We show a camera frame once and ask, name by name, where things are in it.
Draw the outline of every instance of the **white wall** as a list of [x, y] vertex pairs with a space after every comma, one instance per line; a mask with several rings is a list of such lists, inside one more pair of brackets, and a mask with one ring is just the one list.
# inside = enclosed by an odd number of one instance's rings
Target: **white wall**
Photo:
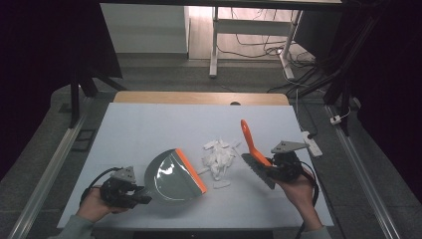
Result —
[[102, 3], [117, 53], [187, 53], [188, 7]]

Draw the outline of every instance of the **gray floor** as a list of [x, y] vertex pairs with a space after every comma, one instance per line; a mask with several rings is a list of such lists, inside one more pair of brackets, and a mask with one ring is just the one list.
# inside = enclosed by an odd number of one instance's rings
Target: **gray floor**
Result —
[[[209, 61], [171, 59], [149, 56], [119, 55], [123, 80], [117, 80], [132, 91], [188, 91], [265, 93], [285, 85], [280, 62], [224, 60], [219, 62], [218, 78], [208, 78]], [[297, 76], [306, 69], [294, 69]], [[83, 130], [99, 129], [107, 104], [115, 90], [96, 81], [101, 92], [93, 105]], [[284, 94], [290, 87], [271, 91]], [[324, 89], [299, 101], [298, 118], [301, 125], [315, 131], [323, 156], [313, 162], [327, 199], [334, 227], [328, 228], [333, 238], [385, 238], [364, 191], [353, 171], [336, 129], [329, 123], [322, 103]], [[291, 105], [296, 107], [295, 92]], [[52, 95], [52, 105], [43, 123], [21, 156], [0, 182], [0, 238], [6, 238], [35, 186], [53, 157], [70, 123], [70, 91], [65, 87]], [[422, 238], [422, 206], [411, 193], [388, 158], [361, 127], [352, 108], [349, 116], [350, 138], [384, 201], [401, 238]], [[89, 141], [76, 141], [59, 172], [27, 238], [47, 238], [58, 234], [57, 222], [78, 179], [90, 147]], [[274, 238], [293, 238], [298, 228], [275, 230]], [[96, 230], [98, 238], [131, 238], [132, 232]]]

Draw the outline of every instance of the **black cloth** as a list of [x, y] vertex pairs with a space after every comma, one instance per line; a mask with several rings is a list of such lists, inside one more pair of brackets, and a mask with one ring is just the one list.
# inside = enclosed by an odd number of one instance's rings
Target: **black cloth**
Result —
[[75, 70], [121, 72], [98, 2], [0, 1], [1, 177], [50, 107], [52, 93]]
[[422, 202], [421, 6], [417, 0], [390, 1], [350, 76], [352, 94], [362, 104], [358, 118], [363, 127]]

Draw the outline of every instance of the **aluminum rail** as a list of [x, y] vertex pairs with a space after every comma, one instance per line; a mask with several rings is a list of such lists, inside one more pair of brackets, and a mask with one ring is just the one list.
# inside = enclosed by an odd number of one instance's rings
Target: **aluminum rail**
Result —
[[25, 208], [22, 210], [21, 215], [15, 223], [8, 239], [26, 238], [34, 221], [40, 212], [41, 207], [46, 200], [53, 183], [56, 181], [57, 175], [72, 147], [75, 138], [78, 136], [82, 125], [84, 124], [89, 108], [93, 102], [91, 98], [85, 98], [82, 103], [82, 113], [80, 119], [76, 122], [73, 128], [69, 128], [58, 148], [50, 160], [46, 170], [41, 176], [40, 181], [35, 187], [31, 197], [29, 198]]
[[[325, 109], [330, 117], [337, 115], [334, 114], [334, 109], [331, 109], [328, 106], [325, 106]], [[382, 231], [384, 232], [385, 238], [400, 239], [401, 237], [394, 224], [394, 221], [391, 218], [391, 215], [389, 214], [384, 201], [382, 200], [381, 196], [373, 185], [372, 180], [370, 179], [369, 174], [366, 171], [366, 168], [362, 160], [360, 159], [356, 148], [353, 145], [353, 142], [351, 141], [349, 136], [345, 135], [345, 133], [339, 126], [336, 126], [335, 130], [344, 148], [344, 151], [347, 154], [348, 159], [350, 160], [354, 173], [357, 179], [359, 180], [364, 193], [366, 194], [366, 198], [368, 199], [369, 204], [374, 210], [375, 216], [378, 219]]]

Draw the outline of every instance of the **orange handle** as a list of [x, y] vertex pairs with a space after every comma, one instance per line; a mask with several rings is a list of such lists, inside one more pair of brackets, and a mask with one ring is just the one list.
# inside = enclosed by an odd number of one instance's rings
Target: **orange handle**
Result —
[[263, 163], [266, 166], [271, 166], [267, 159], [254, 147], [254, 142], [252, 141], [251, 132], [249, 131], [248, 124], [244, 119], [240, 120], [240, 126], [242, 128], [243, 135], [245, 136], [246, 143], [249, 147], [249, 152], [251, 155], [259, 162]]

